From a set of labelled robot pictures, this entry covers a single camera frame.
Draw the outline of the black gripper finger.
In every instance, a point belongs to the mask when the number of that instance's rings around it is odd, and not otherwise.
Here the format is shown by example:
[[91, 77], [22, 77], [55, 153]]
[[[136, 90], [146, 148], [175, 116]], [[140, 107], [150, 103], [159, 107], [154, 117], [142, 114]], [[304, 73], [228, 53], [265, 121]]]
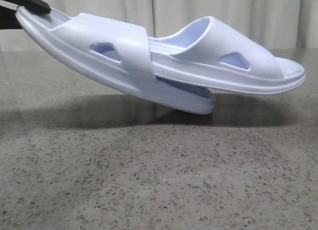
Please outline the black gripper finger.
[[23, 29], [16, 16], [16, 10], [0, 6], [0, 30]]
[[46, 3], [43, 0], [3, 0], [3, 1], [30, 8], [37, 13], [49, 14], [51, 12], [51, 7], [49, 6], [48, 3]]

